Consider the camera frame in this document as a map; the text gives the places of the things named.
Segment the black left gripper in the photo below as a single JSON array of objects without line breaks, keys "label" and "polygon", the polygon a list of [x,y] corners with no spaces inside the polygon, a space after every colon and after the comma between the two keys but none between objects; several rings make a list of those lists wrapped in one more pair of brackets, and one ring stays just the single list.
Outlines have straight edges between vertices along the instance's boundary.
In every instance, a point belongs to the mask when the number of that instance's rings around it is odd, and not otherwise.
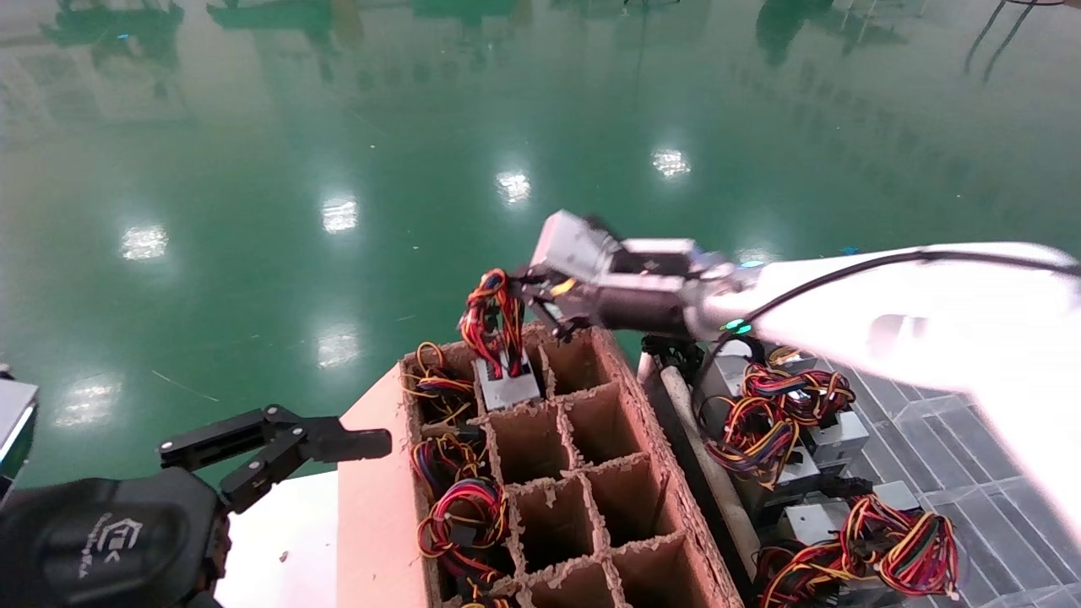
[{"label": "black left gripper", "polygon": [[1,520],[1,604],[215,607],[228,531],[219,494],[185,470],[16,491]]}]

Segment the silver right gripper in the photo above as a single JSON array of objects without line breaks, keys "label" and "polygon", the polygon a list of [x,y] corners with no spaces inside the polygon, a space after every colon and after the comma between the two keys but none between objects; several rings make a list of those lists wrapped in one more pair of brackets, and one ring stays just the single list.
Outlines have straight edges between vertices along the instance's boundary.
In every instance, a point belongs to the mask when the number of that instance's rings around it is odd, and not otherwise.
[{"label": "silver right gripper", "polygon": [[693,239],[620,239],[600,219],[560,210],[545,220],[530,267],[508,275],[508,293],[535,299],[552,338],[587,328],[677,339],[740,335],[746,320],[720,309],[745,285],[729,259]]}]

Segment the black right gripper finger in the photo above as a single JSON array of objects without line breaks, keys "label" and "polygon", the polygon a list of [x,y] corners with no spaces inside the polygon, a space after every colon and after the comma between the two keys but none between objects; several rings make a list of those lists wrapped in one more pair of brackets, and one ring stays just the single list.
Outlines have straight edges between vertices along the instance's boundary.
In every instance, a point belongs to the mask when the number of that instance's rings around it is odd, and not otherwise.
[{"label": "black right gripper finger", "polygon": [[283,405],[267,405],[169,438],[159,446],[159,458],[163,470],[196,472],[253,453],[221,481],[221,500],[242,514],[309,461],[381,459],[391,450],[393,435],[387,429],[346,429],[339,418],[302,418]]}]

